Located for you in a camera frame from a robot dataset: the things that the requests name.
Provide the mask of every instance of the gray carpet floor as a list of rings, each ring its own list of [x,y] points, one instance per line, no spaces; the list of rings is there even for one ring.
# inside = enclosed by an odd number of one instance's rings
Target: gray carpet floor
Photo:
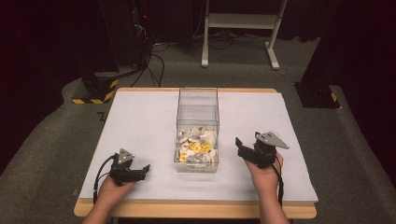
[[[293,83],[301,81],[318,41],[277,40],[278,71],[271,68],[262,42],[248,43],[247,37],[240,41],[247,42],[209,49],[207,68],[201,67],[200,46],[155,46],[153,52],[165,63],[162,87],[276,89],[285,99],[319,198],[317,217],[294,223],[396,223],[395,188],[362,135],[343,90],[331,86],[339,109],[304,108],[300,103]],[[227,43],[212,40],[211,45],[222,48]],[[161,61],[152,57],[149,68],[159,78]],[[117,88],[131,86],[136,78],[121,78]],[[0,176],[1,224],[81,222],[73,210],[103,129],[101,113],[106,115],[111,101],[74,105],[71,97],[79,82],[64,86],[64,104],[37,125]],[[154,87],[149,71],[135,86]]]

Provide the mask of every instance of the white metal stand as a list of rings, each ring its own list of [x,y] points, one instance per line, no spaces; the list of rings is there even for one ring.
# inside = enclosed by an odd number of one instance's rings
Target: white metal stand
[[[208,49],[208,31],[209,27],[218,28],[245,28],[245,29],[262,29],[273,30],[270,42],[265,42],[265,49],[271,61],[274,70],[279,69],[274,53],[274,43],[277,31],[282,21],[283,12],[285,11],[288,0],[281,0],[280,9],[276,15],[256,15],[256,14],[227,14],[227,13],[209,13],[209,0],[206,0],[205,8],[205,33],[204,45],[202,51],[202,67],[209,66],[209,49]]]

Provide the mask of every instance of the transparent container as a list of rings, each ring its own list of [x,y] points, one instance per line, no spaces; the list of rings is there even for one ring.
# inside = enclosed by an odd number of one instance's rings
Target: transparent container
[[[215,173],[219,166],[216,88],[180,88],[174,162],[180,173]]]

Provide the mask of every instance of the person's hand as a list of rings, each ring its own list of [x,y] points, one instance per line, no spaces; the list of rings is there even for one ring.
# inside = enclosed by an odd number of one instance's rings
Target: person's hand
[[[102,186],[99,188],[96,204],[106,206],[111,210],[123,199],[135,184],[136,182],[128,182],[123,186],[118,186],[113,178],[106,176]]]
[[[276,153],[277,160],[274,162],[274,166],[280,173],[281,166],[283,165],[283,157]],[[250,161],[245,161],[247,168],[251,173],[253,185],[259,195],[262,194],[276,194],[278,178],[271,166],[260,169]]]

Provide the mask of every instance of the human arm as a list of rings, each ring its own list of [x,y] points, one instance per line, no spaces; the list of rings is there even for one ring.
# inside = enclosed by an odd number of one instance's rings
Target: human arm
[[[123,186],[118,186],[110,176],[107,176],[99,188],[96,203],[91,212],[85,217],[83,224],[106,223],[108,214],[123,197],[131,190],[136,182],[129,182]]]
[[[283,157],[276,153],[275,168],[280,172]],[[289,223],[286,215],[276,197],[278,178],[271,166],[260,169],[250,161],[245,161],[251,173],[254,188],[259,195],[259,209],[261,224]]]

